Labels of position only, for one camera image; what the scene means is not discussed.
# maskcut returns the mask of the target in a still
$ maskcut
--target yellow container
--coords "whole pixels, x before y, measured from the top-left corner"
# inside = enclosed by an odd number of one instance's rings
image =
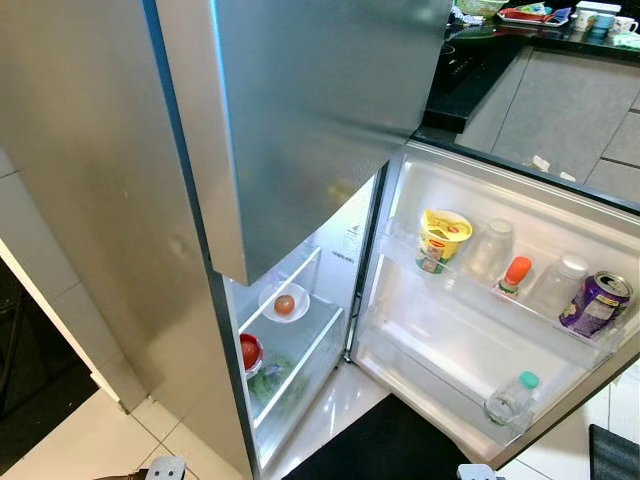
[[[425,272],[442,273],[473,227],[462,215],[446,210],[426,210],[422,216],[416,263]]]

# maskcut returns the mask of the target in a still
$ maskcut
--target kitchen counter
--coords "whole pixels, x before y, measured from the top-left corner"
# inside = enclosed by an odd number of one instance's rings
[[[640,67],[640,51],[616,47],[610,37],[568,26],[540,28],[491,21],[482,27],[447,29],[443,53],[427,101],[423,127],[462,133],[467,121],[518,53],[526,46],[587,55]]]

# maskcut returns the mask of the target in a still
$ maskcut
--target orange bottle cap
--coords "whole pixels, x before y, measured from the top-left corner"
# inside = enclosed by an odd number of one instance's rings
[[[513,262],[511,262],[504,279],[511,285],[517,285],[527,276],[527,273],[531,270],[531,266],[531,260],[527,257],[516,257],[513,259]]]

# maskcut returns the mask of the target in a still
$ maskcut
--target plastic bottle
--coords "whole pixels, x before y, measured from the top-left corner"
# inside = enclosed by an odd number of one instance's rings
[[[514,258],[504,278],[496,283],[494,289],[505,297],[516,298],[518,296],[518,285],[527,276],[531,266],[531,260],[527,257]]]
[[[512,230],[502,218],[491,220],[465,256],[462,271],[482,283],[495,282],[511,257]]]
[[[575,297],[588,268],[583,258],[563,255],[547,267],[527,295],[525,305],[548,318],[557,318]]]
[[[535,389],[540,379],[533,372],[522,372],[504,387],[493,392],[484,402],[484,411],[497,425],[508,425],[526,414],[534,402]]]

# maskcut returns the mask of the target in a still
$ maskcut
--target red tomato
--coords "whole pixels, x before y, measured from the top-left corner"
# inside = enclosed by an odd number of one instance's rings
[[[260,349],[258,346],[250,340],[242,340],[242,361],[244,362],[244,369],[251,368],[260,356]]]
[[[276,303],[273,305],[273,308],[280,315],[289,315],[293,312],[295,306],[296,301],[291,295],[280,295],[276,298]]]

